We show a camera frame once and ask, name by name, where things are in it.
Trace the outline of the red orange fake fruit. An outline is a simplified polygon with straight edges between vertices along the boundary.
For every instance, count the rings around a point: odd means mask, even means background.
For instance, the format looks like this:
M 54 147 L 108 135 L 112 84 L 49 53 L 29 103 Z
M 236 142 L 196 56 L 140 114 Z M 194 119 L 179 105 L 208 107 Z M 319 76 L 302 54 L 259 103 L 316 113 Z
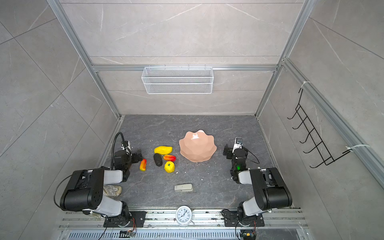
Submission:
M 140 171 L 145 172 L 147 167 L 147 160 L 143 159 L 140 163 Z

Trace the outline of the black fake avocado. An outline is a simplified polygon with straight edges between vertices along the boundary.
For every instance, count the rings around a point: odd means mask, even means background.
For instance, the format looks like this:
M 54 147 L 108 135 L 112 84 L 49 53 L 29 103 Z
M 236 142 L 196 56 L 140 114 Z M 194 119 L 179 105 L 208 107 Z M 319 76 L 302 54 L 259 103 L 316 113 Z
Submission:
M 154 154 L 154 161 L 155 161 L 156 166 L 158 166 L 158 167 L 161 167 L 163 165 L 163 158 L 158 153 Z

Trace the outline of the long yellow fake fruit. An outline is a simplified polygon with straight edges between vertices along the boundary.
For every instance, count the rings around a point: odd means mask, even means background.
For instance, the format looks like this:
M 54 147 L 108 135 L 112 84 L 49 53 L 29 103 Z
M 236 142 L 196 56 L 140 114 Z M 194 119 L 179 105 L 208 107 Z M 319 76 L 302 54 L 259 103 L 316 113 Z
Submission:
M 169 147 L 169 146 L 159 146 L 154 149 L 155 154 L 159 154 L 162 156 L 169 155 L 170 153 L 172 153 L 172 151 L 173 151 L 173 147 Z

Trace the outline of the round yellow fake lemon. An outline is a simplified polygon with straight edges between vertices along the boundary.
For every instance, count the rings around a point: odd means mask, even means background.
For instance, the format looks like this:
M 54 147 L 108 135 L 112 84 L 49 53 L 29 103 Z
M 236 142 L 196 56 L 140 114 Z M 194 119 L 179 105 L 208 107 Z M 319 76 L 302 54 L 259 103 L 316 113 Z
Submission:
M 175 171 L 175 164 L 172 161 L 167 161 L 164 167 L 167 173 L 173 173 Z

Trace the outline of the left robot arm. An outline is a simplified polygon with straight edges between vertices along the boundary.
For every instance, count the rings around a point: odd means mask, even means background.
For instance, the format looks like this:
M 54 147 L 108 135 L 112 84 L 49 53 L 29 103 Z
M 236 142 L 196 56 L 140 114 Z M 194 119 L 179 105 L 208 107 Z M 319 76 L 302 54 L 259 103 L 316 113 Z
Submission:
M 104 228 L 141 228 L 146 212 L 130 212 L 124 201 L 117 201 L 103 194 L 104 187 L 126 182 L 133 163 L 143 160 L 141 150 L 129 154 L 125 150 L 114 153 L 115 170 L 100 167 L 92 170 L 74 171 L 61 196 L 63 211 L 82 212 L 85 215 L 99 214 Z

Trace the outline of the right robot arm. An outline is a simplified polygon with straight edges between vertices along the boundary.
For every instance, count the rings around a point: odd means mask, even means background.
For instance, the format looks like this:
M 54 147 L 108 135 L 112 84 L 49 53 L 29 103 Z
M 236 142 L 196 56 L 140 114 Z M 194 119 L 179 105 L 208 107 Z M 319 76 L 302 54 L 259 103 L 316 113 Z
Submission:
M 251 199 L 239 204 L 233 217 L 243 225 L 269 210 L 287 208 L 293 203 L 292 195 L 277 168 L 247 168 L 249 153 L 241 144 L 234 144 L 232 148 L 225 145 L 223 151 L 223 155 L 232 162 L 232 180 L 239 185 L 251 185 L 254 192 Z

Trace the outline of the pink wavy fruit bowl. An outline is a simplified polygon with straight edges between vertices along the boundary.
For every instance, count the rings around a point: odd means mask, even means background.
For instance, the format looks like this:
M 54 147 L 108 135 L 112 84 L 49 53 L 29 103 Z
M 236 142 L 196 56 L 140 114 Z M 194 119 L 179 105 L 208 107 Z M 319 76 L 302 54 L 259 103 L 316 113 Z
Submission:
M 201 163 L 211 159 L 217 150 L 215 139 L 207 135 L 203 130 L 187 132 L 185 137 L 179 140 L 181 155 L 194 163 Z

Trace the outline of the crumpled beige cloth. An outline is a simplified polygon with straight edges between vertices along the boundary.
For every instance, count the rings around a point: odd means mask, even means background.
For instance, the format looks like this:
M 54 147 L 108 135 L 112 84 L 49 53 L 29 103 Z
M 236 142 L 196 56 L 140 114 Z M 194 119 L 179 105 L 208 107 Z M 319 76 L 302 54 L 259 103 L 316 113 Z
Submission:
M 118 185 L 104 185 L 103 195 L 110 198 L 116 198 L 122 193 L 122 190 L 122 187 Z

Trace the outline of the beige stapler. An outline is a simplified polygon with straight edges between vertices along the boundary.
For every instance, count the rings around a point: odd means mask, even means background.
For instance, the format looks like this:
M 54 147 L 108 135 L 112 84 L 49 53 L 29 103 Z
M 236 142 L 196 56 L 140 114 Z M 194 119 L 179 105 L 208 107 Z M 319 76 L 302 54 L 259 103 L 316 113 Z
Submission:
M 192 184 L 175 185 L 174 190 L 175 192 L 192 192 L 193 185 Z

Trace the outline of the white analog clock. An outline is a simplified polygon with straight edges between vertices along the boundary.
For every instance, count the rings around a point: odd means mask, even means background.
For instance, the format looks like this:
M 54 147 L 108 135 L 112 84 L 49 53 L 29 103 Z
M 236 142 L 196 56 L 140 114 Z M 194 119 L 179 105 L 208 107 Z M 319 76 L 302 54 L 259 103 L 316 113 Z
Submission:
M 176 211 L 176 221 L 180 226 L 187 226 L 192 222 L 193 212 L 188 206 L 180 206 Z

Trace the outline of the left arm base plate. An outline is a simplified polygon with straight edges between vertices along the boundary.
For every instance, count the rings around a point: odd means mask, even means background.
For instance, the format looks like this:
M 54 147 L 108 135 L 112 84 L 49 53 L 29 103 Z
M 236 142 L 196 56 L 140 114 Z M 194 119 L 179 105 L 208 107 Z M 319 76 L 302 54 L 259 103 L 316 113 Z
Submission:
M 147 212 L 134 211 L 126 215 L 119 215 L 116 217 L 108 217 L 105 219 L 104 228 L 132 228 L 133 226 L 141 228 L 144 226 Z

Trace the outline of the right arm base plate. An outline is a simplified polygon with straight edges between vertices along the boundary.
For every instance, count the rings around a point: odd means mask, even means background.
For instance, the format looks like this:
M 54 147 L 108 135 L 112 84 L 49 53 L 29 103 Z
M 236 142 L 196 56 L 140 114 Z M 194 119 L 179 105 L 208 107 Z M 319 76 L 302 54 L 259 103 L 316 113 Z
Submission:
M 262 215 L 240 216 L 237 211 L 223 209 L 221 215 L 226 227 L 264 227 L 265 222 Z

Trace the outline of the black wall hook rack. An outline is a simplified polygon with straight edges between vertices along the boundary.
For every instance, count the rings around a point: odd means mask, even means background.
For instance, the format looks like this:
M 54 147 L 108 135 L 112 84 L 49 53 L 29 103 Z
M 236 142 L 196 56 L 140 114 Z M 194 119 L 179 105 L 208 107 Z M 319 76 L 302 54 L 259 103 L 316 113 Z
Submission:
M 347 149 L 346 151 L 342 152 L 339 157 L 333 157 L 331 154 L 329 148 L 327 147 L 326 143 L 324 142 L 323 138 L 320 135 L 320 132 L 317 130 L 311 119 L 309 118 L 309 115 L 304 110 L 303 106 L 301 105 L 301 99 L 303 96 L 303 89 L 300 89 L 299 94 L 299 100 L 295 107 L 295 112 L 291 117 L 287 117 L 288 120 L 300 120 L 300 123 L 296 127 L 292 127 L 293 130 L 299 130 L 304 129 L 306 130 L 306 138 L 303 141 L 299 141 L 300 144 L 304 145 L 307 142 L 310 142 L 312 144 L 312 148 L 308 151 L 303 151 L 304 154 L 309 155 L 312 152 L 317 152 L 320 155 L 320 162 L 315 165 L 310 165 L 311 169 L 316 169 L 322 165 L 328 166 L 337 160 L 341 159 L 342 157 L 346 156 L 347 154 L 351 153 L 352 150 Z

